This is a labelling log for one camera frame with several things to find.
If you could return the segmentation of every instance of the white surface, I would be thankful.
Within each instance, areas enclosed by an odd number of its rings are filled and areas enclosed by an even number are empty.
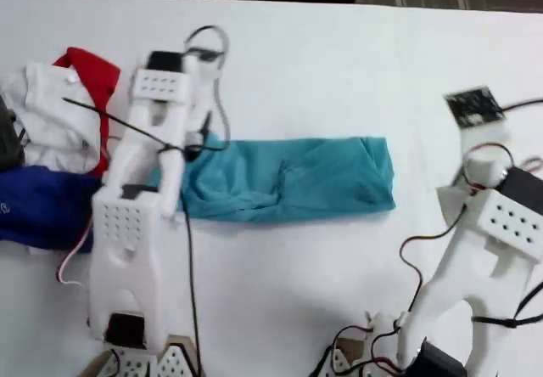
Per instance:
[[[409,235],[444,228],[434,188],[452,179],[460,161],[459,133],[442,95],[483,84],[501,104],[543,94],[538,14],[211,0],[0,5],[9,8],[0,12],[2,75],[30,59],[53,62],[70,45],[83,47],[124,71],[111,109],[125,116],[138,60],[154,48],[181,50],[190,31],[216,23],[232,44],[221,89],[234,138],[389,140],[398,205],[389,214],[288,225],[193,224],[200,337],[211,377],[307,375],[334,332],[363,322],[364,311],[405,310],[416,277],[401,264],[398,247]],[[537,106],[511,115],[518,160],[543,154],[541,117]],[[407,255],[429,275],[444,247],[444,240],[422,241]],[[76,374],[100,346],[85,325],[85,296],[54,284],[47,257],[25,256],[11,244],[0,250],[0,290],[9,296],[0,306],[0,374]],[[187,334],[182,271],[171,286],[181,294],[171,321],[174,332]],[[541,297],[526,311],[538,305]],[[469,352],[468,316],[457,308],[436,333],[461,360]],[[462,317],[463,326],[451,323]],[[514,331],[500,376],[543,367],[542,335],[543,325]]]

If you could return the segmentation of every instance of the black wire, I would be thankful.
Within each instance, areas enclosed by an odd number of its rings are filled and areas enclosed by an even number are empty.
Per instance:
[[[178,149],[178,150],[181,150],[181,152],[183,151],[182,148],[179,148],[178,146],[172,145],[171,143],[167,143],[167,142],[163,141],[162,139],[160,139],[158,137],[155,137],[152,133],[144,131],[143,129],[140,129],[138,127],[135,127],[132,124],[129,124],[128,122],[123,121],[121,118],[117,118],[116,116],[111,115],[110,113],[108,113],[106,111],[95,108],[92,105],[87,105],[87,104],[80,103],[79,101],[75,101],[74,99],[71,99],[71,98],[63,97],[62,99],[64,101],[66,101],[67,103],[77,105],[79,107],[85,108],[85,109],[90,110],[90,111],[94,111],[100,116],[105,116],[106,118],[109,118],[110,120],[115,121],[115,122],[117,122],[118,124],[121,124],[124,127],[130,128],[130,129],[132,129],[132,130],[134,130],[136,132],[139,132],[142,135],[144,135],[144,136],[146,136],[148,138],[151,138],[154,141],[164,145],[164,147],[167,148],[167,149]]]
[[[115,361],[117,362],[117,371],[115,371],[113,374],[108,375],[108,377],[115,377],[120,372],[120,358],[119,358],[119,355],[117,354],[117,352],[114,349],[110,349],[110,350],[113,353],[113,356],[115,357]]]
[[[418,294],[420,293],[421,288],[423,287],[424,280],[423,280],[423,273],[421,272],[421,270],[415,264],[407,261],[407,259],[404,257],[404,249],[406,248],[406,246],[409,243],[411,243],[412,241],[414,241],[416,239],[440,239],[442,237],[445,237],[448,233],[450,233],[452,231],[452,229],[454,227],[456,227],[458,222],[460,222],[460,219],[462,218],[462,216],[463,216],[464,212],[466,211],[466,209],[467,209],[466,205],[463,205],[462,209],[460,210],[460,214],[458,214],[458,217],[456,218],[456,220],[442,233],[435,234],[435,235],[412,235],[411,237],[406,239],[403,243],[401,243],[401,247],[400,247],[400,251],[399,251],[400,259],[407,266],[413,268],[413,270],[415,270],[415,272],[417,273],[417,276],[418,276],[417,289],[415,290],[415,295],[411,299],[411,303],[409,304],[409,308],[407,309],[408,312],[410,312],[412,310],[413,306],[415,305],[415,301],[418,298]]]
[[[198,313],[196,311],[196,293],[194,288],[194,249],[193,249],[193,231],[190,227],[190,216],[188,215],[187,201],[181,195],[181,205],[183,208],[183,213],[185,215],[185,223],[187,227],[187,237],[188,237],[188,282],[190,285],[190,300],[193,307],[193,327],[194,327],[194,340],[196,346],[196,364],[197,364],[197,376],[202,375],[202,357],[200,354],[200,338],[199,338],[199,327],[198,327]]]
[[[473,316],[472,322],[480,324],[497,324],[504,328],[516,329],[518,326],[524,326],[526,324],[537,324],[543,321],[543,313],[541,315],[532,316],[524,319],[517,319],[520,312],[543,290],[543,282],[536,285],[521,301],[518,305],[518,309],[515,312],[515,316],[510,319],[489,318],[486,316]]]
[[[523,108],[528,105],[535,105],[535,104],[543,104],[543,98],[528,99],[526,101],[521,101],[520,103],[511,104],[506,107],[502,107],[501,110],[503,112],[508,112],[508,111],[513,111],[517,108]]]
[[[326,361],[326,357],[328,355],[328,353],[330,351],[333,351],[333,349],[337,346],[337,343],[338,343],[338,339],[339,337],[341,336],[341,334],[343,332],[345,332],[347,329],[357,329],[357,330],[361,330],[362,332],[364,333],[371,333],[373,332],[373,329],[369,329],[369,328],[364,328],[364,327],[361,327],[361,326],[358,326],[358,325],[355,325],[355,324],[352,324],[352,325],[349,325],[349,326],[345,326],[344,328],[342,328],[338,333],[336,333],[336,335],[334,336],[333,338],[333,341],[332,341],[332,345],[330,345],[326,351],[324,352],[321,360],[319,361],[319,364],[317,364],[317,367],[315,368],[315,370],[310,374],[310,377],[314,377],[314,376],[317,376],[318,375],[318,372],[320,371],[320,369],[322,368],[322,366],[324,365],[324,362]],[[334,365],[333,365],[333,352],[332,352],[332,355],[330,356],[330,369],[332,370],[332,372],[334,373],[334,375],[336,376],[346,376],[346,375],[349,375],[353,372],[355,372],[356,370],[362,370],[365,366],[367,366],[368,364],[377,364],[379,366],[380,363],[384,363],[384,364],[387,364],[389,365],[392,369],[394,368],[397,368],[393,363],[392,361],[389,359],[389,358],[386,358],[386,357],[373,357],[371,358],[370,360],[366,360],[365,362],[361,362],[361,363],[358,363],[352,367],[350,367],[349,369],[346,369],[346,370],[343,370],[343,371],[336,371]],[[396,376],[398,374],[396,374],[395,372],[391,372],[390,370],[387,370],[387,369],[384,369],[385,371],[387,371],[387,373],[393,375],[393,376]]]
[[[515,318],[518,316],[518,314],[524,309],[528,303],[535,298],[536,295],[538,295],[543,290],[543,282],[535,286],[525,297],[520,301],[518,304],[518,309],[515,313]]]
[[[375,345],[377,344],[377,342],[381,339],[383,339],[384,337],[389,337],[389,336],[394,336],[396,335],[397,333],[400,332],[400,327],[396,326],[396,324],[394,324],[394,329],[390,332],[387,332],[387,333],[382,333],[381,335],[377,335],[375,337],[375,339],[373,339],[373,342],[372,342],[372,346],[371,346],[371,349],[370,349],[370,353],[372,354],[372,359],[375,358]],[[377,367],[379,367],[380,369],[382,369],[383,371],[386,371],[387,373],[391,374],[391,375],[398,375],[400,373],[402,373],[404,370],[402,370],[400,367],[397,367],[395,368],[394,372],[391,372],[390,370],[386,369],[385,367],[381,366],[379,363],[376,363]]]
[[[214,31],[221,39],[221,43],[222,43],[221,57],[219,58],[219,64],[217,65],[217,69],[219,71],[222,71],[222,68],[224,67],[224,64],[227,61],[228,51],[230,50],[230,41],[228,39],[227,33],[220,26],[206,25],[206,26],[199,27],[198,29],[193,31],[185,39],[185,52],[188,51],[188,46],[193,41],[193,39],[203,31]],[[222,119],[222,125],[224,126],[224,138],[225,138],[224,145],[220,148],[203,147],[201,145],[190,145],[190,146],[187,146],[187,149],[194,149],[194,150],[206,149],[206,150],[220,151],[220,150],[225,150],[228,148],[228,146],[230,146],[230,135],[231,135],[230,123],[228,121],[228,115],[226,111],[224,110],[224,107],[222,106],[220,85],[221,85],[221,78],[217,77],[213,81],[213,98],[215,100],[217,109],[219,110],[219,115],[221,116],[221,119]]]

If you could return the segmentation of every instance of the white robot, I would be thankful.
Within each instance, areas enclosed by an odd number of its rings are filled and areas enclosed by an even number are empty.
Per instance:
[[[92,335],[111,346],[158,354],[168,328],[157,243],[176,211],[186,159],[202,149],[223,53],[152,52],[134,76],[126,129],[104,186],[92,199]],[[161,182],[143,185],[158,158]]]

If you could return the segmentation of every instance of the red wire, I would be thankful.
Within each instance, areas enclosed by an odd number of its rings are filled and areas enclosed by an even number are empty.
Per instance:
[[[410,312],[411,309],[413,308],[413,305],[415,305],[415,300],[417,299],[418,294],[421,291],[421,288],[423,287],[423,273],[421,272],[420,269],[418,269],[417,266],[415,266],[411,262],[407,261],[407,259],[405,259],[405,257],[404,257],[404,249],[406,248],[406,246],[409,243],[411,243],[412,241],[414,241],[416,239],[440,239],[441,237],[445,237],[458,224],[458,222],[462,218],[462,215],[464,214],[464,211],[466,211],[466,208],[467,208],[466,205],[464,205],[462,207],[462,210],[460,211],[460,214],[458,215],[456,220],[443,233],[439,233],[439,234],[436,234],[436,235],[413,235],[413,236],[409,237],[408,239],[406,239],[403,243],[401,243],[400,259],[405,264],[407,264],[409,267],[413,268],[415,270],[415,272],[417,273],[417,276],[418,276],[417,290],[415,291],[415,295],[413,296],[413,299],[411,300],[411,304],[409,305],[409,309],[407,310],[408,312]]]
[[[57,282],[61,282],[60,280],[60,268],[64,265],[64,262],[68,259],[68,257],[70,257],[72,255],[72,253],[75,251],[75,250],[79,250],[82,245],[85,243],[85,238],[86,238],[86,235],[88,235],[88,231],[87,229],[91,226],[91,223],[92,223],[92,214],[91,216],[88,218],[88,221],[87,221],[87,225],[85,226],[85,228],[83,228],[82,232],[81,232],[81,235],[79,236],[79,238],[77,239],[76,243],[74,244],[74,246],[66,253],[66,255],[64,256],[64,258],[62,259],[62,261],[60,262],[59,266],[57,267],[57,270],[55,271],[55,278],[57,279]]]

